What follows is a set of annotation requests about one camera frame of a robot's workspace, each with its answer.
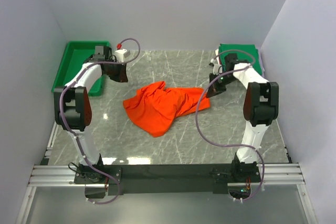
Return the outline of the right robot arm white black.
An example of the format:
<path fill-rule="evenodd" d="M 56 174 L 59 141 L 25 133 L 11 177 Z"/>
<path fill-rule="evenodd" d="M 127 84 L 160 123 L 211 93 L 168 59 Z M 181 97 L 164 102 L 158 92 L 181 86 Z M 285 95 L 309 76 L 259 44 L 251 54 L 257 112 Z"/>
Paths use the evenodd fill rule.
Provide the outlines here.
<path fill-rule="evenodd" d="M 230 176 L 235 182 L 252 179 L 260 181 L 257 169 L 258 154 L 265 132 L 278 117 L 279 85 L 262 77 L 248 60 L 240 60 L 237 53 L 229 53 L 220 65 L 212 59 L 209 74 L 212 84 L 206 97 L 211 98 L 226 91 L 226 86 L 238 80 L 246 89 L 243 116 L 246 121 L 242 146 L 237 150 L 231 164 Z"/>

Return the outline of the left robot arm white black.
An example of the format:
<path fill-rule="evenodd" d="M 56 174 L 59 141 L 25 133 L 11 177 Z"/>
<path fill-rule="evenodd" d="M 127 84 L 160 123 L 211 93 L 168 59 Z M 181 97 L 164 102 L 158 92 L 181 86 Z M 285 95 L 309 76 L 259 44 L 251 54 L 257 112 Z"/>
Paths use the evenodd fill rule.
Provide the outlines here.
<path fill-rule="evenodd" d="M 119 180 L 107 174 L 101 154 L 87 128 L 92 120 L 89 91 L 103 75 L 115 82 L 127 82 L 125 58 L 127 49 L 117 45 L 116 51 L 98 45 L 82 64 L 75 77 L 66 85 L 54 89 L 55 121 L 68 132 L 80 156 L 76 175 L 84 182 L 113 183 Z"/>

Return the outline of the orange t shirt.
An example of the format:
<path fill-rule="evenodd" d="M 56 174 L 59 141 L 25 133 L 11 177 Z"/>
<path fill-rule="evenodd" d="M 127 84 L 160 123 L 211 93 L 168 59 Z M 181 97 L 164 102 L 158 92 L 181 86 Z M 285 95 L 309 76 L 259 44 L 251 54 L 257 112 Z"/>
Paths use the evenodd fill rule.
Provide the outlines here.
<path fill-rule="evenodd" d="M 164 135 L 174 120 L 211 107 L 202 88 L 167 88 L 165 81 L 142 87 L 136 95 L 123 101 L 130 121 L 152 137 Z"/>

